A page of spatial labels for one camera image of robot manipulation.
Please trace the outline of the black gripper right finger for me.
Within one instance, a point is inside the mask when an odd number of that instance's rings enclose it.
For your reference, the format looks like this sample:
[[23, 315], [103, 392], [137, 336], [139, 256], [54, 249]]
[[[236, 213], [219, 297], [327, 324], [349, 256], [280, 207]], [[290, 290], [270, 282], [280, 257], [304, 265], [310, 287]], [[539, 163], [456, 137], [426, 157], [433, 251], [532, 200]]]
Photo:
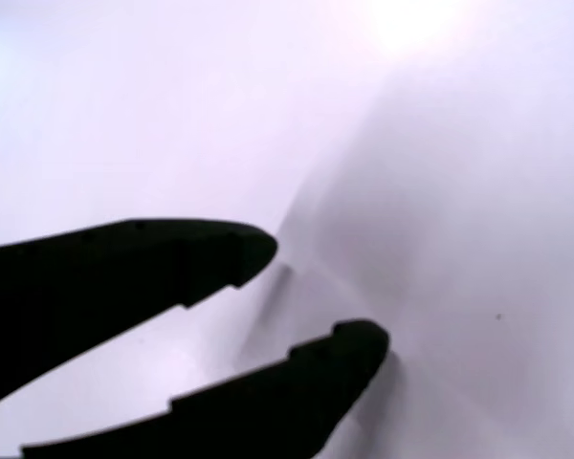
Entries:
[[26, 458], [312, 458], [386, 359], [388, 332], [337, 323], [272, 365], [171, 402], [168, 413], [68, 441]]

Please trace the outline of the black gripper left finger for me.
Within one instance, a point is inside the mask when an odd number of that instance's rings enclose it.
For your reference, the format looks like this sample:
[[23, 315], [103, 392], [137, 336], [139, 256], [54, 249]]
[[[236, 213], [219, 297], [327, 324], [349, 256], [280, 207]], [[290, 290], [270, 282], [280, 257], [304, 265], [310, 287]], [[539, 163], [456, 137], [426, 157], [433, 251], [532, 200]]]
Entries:
[[126, 220], [0, 247], [0, 401], [176, 306], [261, 273], [278, 244], [242, 223]]

